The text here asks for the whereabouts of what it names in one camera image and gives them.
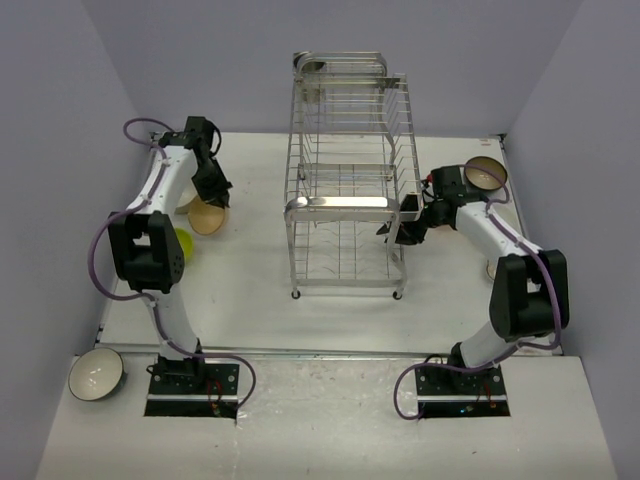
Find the beige patterned bowl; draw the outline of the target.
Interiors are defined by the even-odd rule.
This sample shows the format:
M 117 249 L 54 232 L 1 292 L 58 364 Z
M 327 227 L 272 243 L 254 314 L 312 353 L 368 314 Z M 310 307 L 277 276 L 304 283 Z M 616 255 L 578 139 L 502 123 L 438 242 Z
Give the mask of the beige patterned bowl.
M 198 197 L 197 191 L 192 183 L 189 183 L 181 193 L 174 213 L 177 215 L 187 214 L 192 202 Z

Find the lime green bowl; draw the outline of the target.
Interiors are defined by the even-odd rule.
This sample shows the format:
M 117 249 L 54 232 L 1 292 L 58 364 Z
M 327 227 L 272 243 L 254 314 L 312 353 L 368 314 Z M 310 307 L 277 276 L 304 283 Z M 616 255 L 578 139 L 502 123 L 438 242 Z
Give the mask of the lime green bowl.
M 185 229 L 175 228 L 174 231 L 183 251 L 184 259 L 186 262 L 189 262 L 194 253 L 194 239 L 192 235 Z

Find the dark blue bowl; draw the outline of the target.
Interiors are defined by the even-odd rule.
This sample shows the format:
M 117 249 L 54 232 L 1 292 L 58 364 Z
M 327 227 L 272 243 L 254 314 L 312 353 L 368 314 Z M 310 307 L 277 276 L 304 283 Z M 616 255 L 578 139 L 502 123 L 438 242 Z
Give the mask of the dark blue bowl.
M 488 156 L 476 156 L 464 165 L 467 182 L 483 191 L 496 191 L 508 181 L 506 168 L 496 159 Z

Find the beige scalloped bowl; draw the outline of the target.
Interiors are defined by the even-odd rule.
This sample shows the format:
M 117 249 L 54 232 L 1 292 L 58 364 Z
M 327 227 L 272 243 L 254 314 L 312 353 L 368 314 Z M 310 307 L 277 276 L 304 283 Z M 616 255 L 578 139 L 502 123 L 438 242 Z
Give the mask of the beige scalloped bowl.
M 496 265 L 492 264 L 491 262 L 487 261 L 486 262 L 486 268 L 485 268 L 486 274 L 489 277 L 490 280 L 494 280 L 495 279 L 495 275 L 496 275 Z

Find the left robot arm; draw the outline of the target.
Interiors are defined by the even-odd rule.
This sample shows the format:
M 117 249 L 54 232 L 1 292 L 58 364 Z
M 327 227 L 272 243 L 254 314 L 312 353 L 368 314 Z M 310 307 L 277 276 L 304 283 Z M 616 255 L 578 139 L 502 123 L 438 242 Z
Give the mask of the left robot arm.
M 180 289 L 185 256 L 171 221 L 187 184 L 204 203 L 229 206 L 231 182 L 216 154 L 219 128 L 202 116 L 189 116 L 179 131 L 167 131 L 150 143 L 149 175 L 127 209 L 108 220 L 108 236 L 117 277 L 142 299 L 154 323 L 159 356 L 178 362 L 172 380 L 195 393 L 208 379 L 202 351 Z

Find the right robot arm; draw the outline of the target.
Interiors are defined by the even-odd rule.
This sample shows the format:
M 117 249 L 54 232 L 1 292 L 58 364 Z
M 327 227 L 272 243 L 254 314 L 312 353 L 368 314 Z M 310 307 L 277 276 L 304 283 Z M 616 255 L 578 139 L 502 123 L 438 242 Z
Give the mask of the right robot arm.
M 569 323 L 568 268 L 564 254 L 527 240 L 497 213 L 491 187 L 473 179 L 491 178 L 501 189 L 505 179 L 487 166 L 440 167 L 423 181 L 426 204 L 413 221 L 398 228 L 385 223 L 379 234 L 399 245 L 417 245 L 428 230 L 449 226 L 468 238 L 494 266 L 489 320 L 473 336 L 452 347 L 445 364 L 446 380 L 456 392 L 467 393 L 482 379 L 482 371 L 497 366 L 522 348 L 553 351 Z

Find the stainless steel dish rack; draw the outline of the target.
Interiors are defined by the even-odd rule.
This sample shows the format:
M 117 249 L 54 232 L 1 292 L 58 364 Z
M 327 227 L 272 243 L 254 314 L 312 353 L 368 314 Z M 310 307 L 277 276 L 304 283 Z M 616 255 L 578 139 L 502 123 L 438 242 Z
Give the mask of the stainless steel dish rack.
M 401 299 L 408 274 L 400 203 L 421 194 L 408 83 L 379 52 L 310 51 L 325 63 L 294 76 L 284 188 L 291 295 L 307 288 L 389 289 Z M 304 103 L 295 80 L 321 90 Z

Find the steel perforated cutlery holder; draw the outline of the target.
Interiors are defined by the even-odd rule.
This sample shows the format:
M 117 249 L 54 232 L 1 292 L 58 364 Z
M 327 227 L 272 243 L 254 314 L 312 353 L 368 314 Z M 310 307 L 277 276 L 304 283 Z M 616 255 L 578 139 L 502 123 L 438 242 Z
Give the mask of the steel perforated cutlery holder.
M 306 56 L 310 54 L 310 51 L 299 51 L 293 54 L 292 64 L 294 70 L 294 76 L 298 74 L 311 74 L 321 71 L 325 63 L 317 60 L 306 60 Z M 310 88 L 303 85 L 301 80 L 295 80 L 296 86 L 299 90 L 300 99 L 307 104 L 317 104 L 321 97 L 321 90 L 318 88 Z

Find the white bowl dark outside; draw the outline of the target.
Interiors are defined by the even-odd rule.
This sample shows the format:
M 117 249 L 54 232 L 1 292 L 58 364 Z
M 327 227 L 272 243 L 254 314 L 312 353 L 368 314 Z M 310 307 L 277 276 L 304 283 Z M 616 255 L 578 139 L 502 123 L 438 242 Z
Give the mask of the white bowl dark outside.
M 70 393 L 78 400 L 105 400 L 124 386 L 127 372 L 123 357 L 110 348 L 96 348 L 80 356 L 68 375 Z

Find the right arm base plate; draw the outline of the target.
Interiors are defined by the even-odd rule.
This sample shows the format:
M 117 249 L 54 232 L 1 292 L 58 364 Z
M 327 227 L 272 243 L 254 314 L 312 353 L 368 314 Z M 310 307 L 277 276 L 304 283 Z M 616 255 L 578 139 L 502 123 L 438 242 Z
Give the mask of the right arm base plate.
M 430 367 L 415 371 L 420 419 L 510 416 L 500 366 L 475 374 L 462 374 L 439 367 L 447 363 L 447 355 L 432 354 L 426 360 Z

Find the aluminium table rail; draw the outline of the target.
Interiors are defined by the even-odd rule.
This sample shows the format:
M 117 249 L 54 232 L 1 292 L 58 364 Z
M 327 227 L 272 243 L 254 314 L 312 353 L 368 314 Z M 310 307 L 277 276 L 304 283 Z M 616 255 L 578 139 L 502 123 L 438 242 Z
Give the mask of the aluminium table rail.
M 111 342 L 104 340 L 104 329 L 96 334 L 95 346 L 110 347 L 116 351 L 132 355 L 150 355 L 159 352 L 159 347 L 151 343 Z M 318 350 L 298 348 L 270 347 L 225 347 L 202 345 L 205 353 L 233 354 L 252 358 L 278 358 L 295 360 L 337 360 L 337 361 L 373 361 L 373 360 L 409 360 L 425 359 L 428 352 L 411 351 L 364 351 L 364 350 Z

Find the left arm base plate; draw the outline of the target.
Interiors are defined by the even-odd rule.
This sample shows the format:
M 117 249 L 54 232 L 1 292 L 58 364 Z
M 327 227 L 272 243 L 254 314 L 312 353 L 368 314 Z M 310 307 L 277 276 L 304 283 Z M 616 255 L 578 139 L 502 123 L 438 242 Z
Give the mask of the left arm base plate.
M 158 365 L 147 372 L 145 417 L 237 419 L 238 364 L 206 363 L 195 375 L 162 375 Z

